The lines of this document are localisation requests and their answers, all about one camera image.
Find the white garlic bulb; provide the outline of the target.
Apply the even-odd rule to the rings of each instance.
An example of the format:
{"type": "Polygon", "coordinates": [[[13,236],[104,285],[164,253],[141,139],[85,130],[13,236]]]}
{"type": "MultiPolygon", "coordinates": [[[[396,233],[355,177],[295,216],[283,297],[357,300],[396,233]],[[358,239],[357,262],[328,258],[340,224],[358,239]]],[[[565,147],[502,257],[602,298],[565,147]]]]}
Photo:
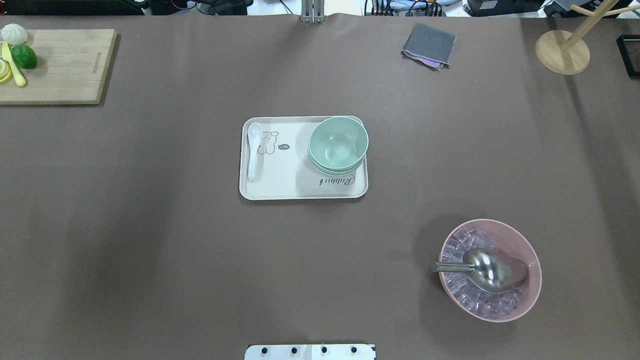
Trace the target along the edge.
{"type": "Polygon", "coordinates": [[[10,45],[24,44],[29,39],[29,32],[18,23],[8,23],[0,30],[2,40],[10,45]]]}

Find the wooden mug tree stand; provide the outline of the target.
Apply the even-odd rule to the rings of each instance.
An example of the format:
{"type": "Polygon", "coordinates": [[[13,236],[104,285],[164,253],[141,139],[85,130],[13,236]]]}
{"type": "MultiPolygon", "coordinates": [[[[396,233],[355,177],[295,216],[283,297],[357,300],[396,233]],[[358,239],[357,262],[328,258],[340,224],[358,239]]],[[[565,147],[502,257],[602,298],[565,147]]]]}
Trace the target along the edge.
{"type": "Polygon", "coordinates": [[[570,9],[586,16],[575,32],[549,30],[535,42],[537,59],[547,69],[559,75],[572,76],[584,71],[590,62],[590,50],[583,37],[605,16],[613,16],[633,10],[639,5],[613,10],[616,0],[604,0],[595,11],[572,4],[570,9]]]}

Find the aluminium frame post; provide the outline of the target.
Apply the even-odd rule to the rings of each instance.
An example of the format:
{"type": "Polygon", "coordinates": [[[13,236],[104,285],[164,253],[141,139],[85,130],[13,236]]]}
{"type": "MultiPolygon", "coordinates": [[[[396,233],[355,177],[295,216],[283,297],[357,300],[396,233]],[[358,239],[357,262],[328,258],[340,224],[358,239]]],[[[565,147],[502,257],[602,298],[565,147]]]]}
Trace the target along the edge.
{"type": "Polygon", "coordinates": [[[301,22],[304,24],[324,23],[325,1],[324,0],[302,0],[301,1],[301,22]]]}

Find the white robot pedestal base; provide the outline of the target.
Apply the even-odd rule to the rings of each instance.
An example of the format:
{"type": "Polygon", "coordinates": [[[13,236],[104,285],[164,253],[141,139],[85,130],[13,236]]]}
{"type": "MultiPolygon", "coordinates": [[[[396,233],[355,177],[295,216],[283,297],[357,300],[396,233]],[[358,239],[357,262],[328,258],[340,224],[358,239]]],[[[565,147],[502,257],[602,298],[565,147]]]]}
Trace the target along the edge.
{"type": "Polygon", "coordinates": [[[374,344],[255,344],[247,347],[245,360],[376,360],[374,344]]]}

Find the pink bowl with ice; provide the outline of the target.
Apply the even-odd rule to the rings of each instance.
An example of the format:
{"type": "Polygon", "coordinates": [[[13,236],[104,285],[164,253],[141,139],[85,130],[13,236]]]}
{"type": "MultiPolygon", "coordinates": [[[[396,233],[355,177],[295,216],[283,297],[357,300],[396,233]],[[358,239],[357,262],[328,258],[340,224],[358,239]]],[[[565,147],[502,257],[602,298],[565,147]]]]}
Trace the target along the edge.
{"type": "Polygon", "coordinates": [[[523,284],[499,294],[480,289],[463,273],[441,272],[439,280],[449,298],[464,312],[487,322],[510,322],[523,317],[538,300],[542,269],[530,242],[515,228],[495,219],[471,219],[446,237],[438,255],[441,262],[461,264],[469,249],[496,250],[526,265],[523,284]]]}

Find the wooden cutting board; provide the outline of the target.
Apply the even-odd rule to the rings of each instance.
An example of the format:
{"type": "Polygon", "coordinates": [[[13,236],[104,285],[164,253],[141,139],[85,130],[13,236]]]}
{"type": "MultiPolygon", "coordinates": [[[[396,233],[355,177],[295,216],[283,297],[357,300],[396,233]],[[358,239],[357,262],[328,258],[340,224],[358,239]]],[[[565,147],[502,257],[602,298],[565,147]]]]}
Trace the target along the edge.
{"type": "Polygon", "coordinates": [[[25,86],[0,85],[2,105],[97,105],[114,53],[115,29],[29,29],[26,44],[38,57],[23,69],[25,86]]]}

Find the cream rabbit tray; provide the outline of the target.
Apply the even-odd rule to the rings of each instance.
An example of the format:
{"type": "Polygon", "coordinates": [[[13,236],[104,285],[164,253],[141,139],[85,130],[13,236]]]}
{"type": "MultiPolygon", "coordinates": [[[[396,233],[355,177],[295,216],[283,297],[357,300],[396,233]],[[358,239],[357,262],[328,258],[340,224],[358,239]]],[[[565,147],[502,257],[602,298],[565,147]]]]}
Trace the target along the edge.
{"type": "Polygon", "coordinates": [[[238,190],[252,201],[288,199],[359,198],[368,190],[368,164],[364,159],[345,177],[324,174],[313,166],[307,142],[313,129],[328,116],[253,117],[242,126],[238,190]],[[256,153],[254,181],[249,181],[249,127],[262,128],[265,149],[256,153]]]}

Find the green lime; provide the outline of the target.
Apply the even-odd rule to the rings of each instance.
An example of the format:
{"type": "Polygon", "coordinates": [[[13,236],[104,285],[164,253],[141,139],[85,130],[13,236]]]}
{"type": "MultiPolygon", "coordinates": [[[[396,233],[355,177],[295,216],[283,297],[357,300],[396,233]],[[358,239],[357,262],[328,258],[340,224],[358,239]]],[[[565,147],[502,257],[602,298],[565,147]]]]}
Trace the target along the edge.
{"type": "Polygon", "coordinates": [[[14,45],[10,53],[14,63],[20,69],[35,69],[38,66],[38,57],[28,45],[14,45]]]}

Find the lemon slice left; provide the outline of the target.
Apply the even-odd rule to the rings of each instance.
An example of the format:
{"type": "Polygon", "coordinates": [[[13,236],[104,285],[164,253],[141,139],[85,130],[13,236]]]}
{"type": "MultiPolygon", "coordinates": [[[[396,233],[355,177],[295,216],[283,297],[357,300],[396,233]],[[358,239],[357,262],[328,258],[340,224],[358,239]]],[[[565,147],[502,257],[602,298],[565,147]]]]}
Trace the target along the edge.
{"type": "Polygon", "coordinates": [[[11,80],[13,77],[13,71],[10,63],[4,59],[0,59],[0,84],[4,84],[11,80]]]}

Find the white ceramic spoon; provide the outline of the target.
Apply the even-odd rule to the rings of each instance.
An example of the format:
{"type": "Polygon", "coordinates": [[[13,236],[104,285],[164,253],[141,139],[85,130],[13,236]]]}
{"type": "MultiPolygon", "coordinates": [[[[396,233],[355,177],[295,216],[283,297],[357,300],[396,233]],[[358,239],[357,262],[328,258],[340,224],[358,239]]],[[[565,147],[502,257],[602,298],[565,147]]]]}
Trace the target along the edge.
{"type": "Polygon", "coordinates": [[[257,158],[259,146],[262,142],[262,125],[256,121],[247,128],[247,143],[249,148],[249,158],[247,162],[247,180],[254,182],[257,169],[257,158]]]}

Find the grey folded cloth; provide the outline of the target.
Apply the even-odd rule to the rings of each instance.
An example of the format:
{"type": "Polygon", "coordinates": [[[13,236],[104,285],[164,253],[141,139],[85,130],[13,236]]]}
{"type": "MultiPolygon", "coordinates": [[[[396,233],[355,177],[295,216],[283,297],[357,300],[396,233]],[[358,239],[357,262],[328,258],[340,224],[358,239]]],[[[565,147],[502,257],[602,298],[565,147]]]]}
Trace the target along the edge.
{"type": "Polygon", "coordinates": [[[416,23],[401,54],[429,68],[440,71],[451,65],[457,35],[426,25],[416,23]]]}

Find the yellow plastic knife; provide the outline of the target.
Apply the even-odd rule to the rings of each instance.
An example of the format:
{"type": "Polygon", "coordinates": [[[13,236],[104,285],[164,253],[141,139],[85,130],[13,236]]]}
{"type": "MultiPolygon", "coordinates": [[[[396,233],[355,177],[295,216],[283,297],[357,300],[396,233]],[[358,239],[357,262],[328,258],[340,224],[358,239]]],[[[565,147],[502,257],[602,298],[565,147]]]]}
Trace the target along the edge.
{"type": "Polygon", "coordinates": [[[3,41],[1,43],[1,56],[2,56],[2,59],[7,64],[9,64],[10,69],[11,69],[11,75],[12,75],[12,78],[13,78],[14,82],[16,83],[16,85],[18,87],[24,87],[26,85],[25,77],[23,76],[23,74],[19,70],[18,66],[14,62],[13,57],[12,57],[11,52],[10,52],[10,45],[8,43],[6,43],[6,41],[3,41]]]}

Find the metal ice scoop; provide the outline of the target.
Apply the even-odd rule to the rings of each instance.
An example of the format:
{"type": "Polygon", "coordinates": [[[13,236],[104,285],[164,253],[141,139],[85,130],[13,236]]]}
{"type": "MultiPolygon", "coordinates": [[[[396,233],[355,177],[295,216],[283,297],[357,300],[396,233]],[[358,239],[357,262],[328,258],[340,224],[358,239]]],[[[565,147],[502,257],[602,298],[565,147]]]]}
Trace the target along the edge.
{"type": "Polygon", "coordinates": [[[525,262],[488,248],[471,248],[462,255],[462,262],[435,261],[434,272],[456,272],[468,275],[478,288],[502,294],[523,285],[529,277],[525,262]]]}

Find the green bowl on tray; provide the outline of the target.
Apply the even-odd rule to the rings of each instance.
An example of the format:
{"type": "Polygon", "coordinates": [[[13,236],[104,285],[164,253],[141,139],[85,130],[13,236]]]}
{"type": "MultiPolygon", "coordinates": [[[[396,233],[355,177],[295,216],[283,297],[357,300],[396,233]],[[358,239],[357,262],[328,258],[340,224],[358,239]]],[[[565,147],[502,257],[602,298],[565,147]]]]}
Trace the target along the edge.
{"type": "Polygon", "coordinates": [[[357,164],[356,166],[352,167],[352,168],[348,168],[346,170],[332,170],[332,169],[328,169],[325,168],[324,166],[314,162],[313,166],[320,171],[320,173],[326,174],[327,176],[331,176],[331,177],[343,177],[343,176],[347,176],[350,175],[352,173],[354,173],[362,164],[357,164]]]}

